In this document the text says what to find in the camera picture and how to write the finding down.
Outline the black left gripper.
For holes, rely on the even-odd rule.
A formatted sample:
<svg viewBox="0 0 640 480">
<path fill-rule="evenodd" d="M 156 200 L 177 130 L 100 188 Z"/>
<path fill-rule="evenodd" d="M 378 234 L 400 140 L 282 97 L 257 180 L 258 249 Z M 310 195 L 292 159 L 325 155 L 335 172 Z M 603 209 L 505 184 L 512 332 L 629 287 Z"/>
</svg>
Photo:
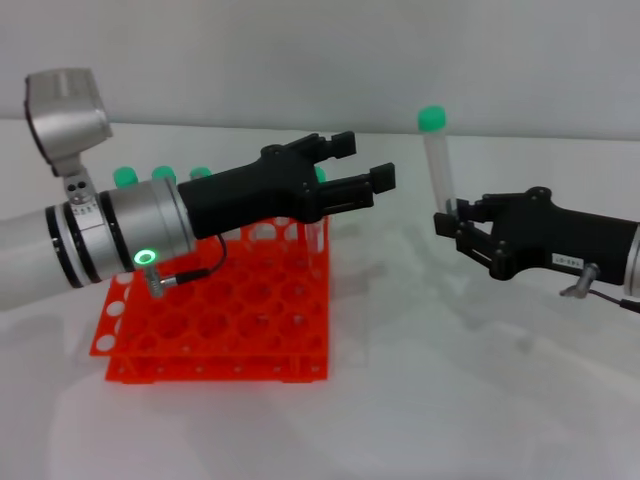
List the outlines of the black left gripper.
<svg viewBox="0 0 640 480">
<path fill-rule="evenodd" d="M 356 136 L 317 133 L 269 146 L 255 162 L 178 185 L 198 239 L 262 220 L 286 217 L 314 223 L 322 216 L 370 208 L 374 196 L 396 188 L 395 165 L 319 184 L 314 164 L 356 154 Z"/>
</svg>

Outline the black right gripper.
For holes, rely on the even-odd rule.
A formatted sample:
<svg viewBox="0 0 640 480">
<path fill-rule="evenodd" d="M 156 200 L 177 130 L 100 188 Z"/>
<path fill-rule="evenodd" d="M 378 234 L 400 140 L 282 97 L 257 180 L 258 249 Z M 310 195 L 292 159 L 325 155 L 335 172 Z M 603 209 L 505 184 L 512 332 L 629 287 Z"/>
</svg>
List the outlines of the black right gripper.
<svg viewBox="0 0 640 480">
<path fill-rule="evenodd" d="M 492 197 L 458 199 L 457 216 L 436 213 L 436 234 L 503 281 L 535 268 L 578 275 L 593 263 L 599 281 L 621 285 L 638 228 L 629 220 L 561 208 L 543 187 L 498 195 L 496 211 Z M 492 236 L 473 222 L 492 222 Z"/>
</svg>

